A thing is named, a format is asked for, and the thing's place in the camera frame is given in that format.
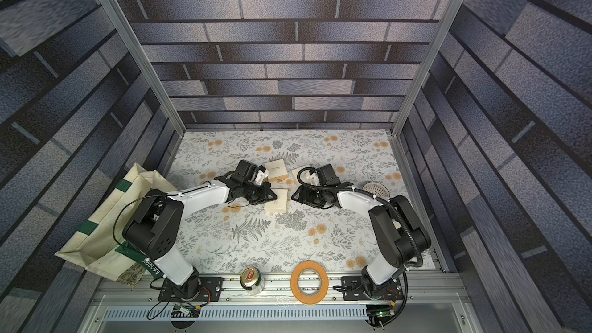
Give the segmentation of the cream drawer jewelry box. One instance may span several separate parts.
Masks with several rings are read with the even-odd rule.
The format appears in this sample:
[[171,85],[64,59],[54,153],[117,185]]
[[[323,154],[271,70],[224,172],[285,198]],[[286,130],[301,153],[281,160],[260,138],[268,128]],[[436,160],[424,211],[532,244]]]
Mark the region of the cream drawer jewelry box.
[[288,209],[289,189],[272,188],[271,190],[277,196],[277,199],[265,203],[265,212],[267,214],[285,213]]

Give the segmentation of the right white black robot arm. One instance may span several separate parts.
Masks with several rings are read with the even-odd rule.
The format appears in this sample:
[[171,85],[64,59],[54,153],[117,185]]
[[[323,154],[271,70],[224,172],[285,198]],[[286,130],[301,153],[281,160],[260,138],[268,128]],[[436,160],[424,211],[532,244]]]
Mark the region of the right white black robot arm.
[[343,184],[320,187],[303,183],[292,195],[292,200],[312,208],[337,207],[354,211],[370,220],[379,255],[362,271],[367,292],[378,291],[408,268],[424,265],[423,253],[431,247],[430,236],[404,196],[387,200]]

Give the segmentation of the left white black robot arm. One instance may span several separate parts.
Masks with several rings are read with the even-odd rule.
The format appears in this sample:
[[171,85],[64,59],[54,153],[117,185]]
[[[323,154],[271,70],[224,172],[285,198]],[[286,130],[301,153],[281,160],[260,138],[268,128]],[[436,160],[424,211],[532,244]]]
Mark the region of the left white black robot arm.
[[182,220],[197,211],[237,198],[245,199],[249,205],[258,205],[275,201],[278,196],[269,182],[247,180],[232,173],[185,191],[151,190],[141,198],[123,228],[123,238],[157,265],[169,282],[185,286],[198,274],[177,247]]

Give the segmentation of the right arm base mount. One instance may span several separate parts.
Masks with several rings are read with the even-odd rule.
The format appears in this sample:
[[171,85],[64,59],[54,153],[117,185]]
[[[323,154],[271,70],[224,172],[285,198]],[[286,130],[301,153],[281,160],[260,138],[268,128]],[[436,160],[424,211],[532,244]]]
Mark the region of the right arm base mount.
[[389,279],[382,285],[376,285],[370,277],[360,275],[342,277],[341,284],[334,289],[342,293],[345,301],[390,301],[405,299],[399,279]]

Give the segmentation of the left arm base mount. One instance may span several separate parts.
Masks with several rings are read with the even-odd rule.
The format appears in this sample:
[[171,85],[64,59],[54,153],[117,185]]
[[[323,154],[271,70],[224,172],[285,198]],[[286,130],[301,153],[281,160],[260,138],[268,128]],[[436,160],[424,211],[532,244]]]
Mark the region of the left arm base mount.
[[169,279],[163,281],[159,302],[218,302],[224,279],[222,277],[190,277],[182,285]]

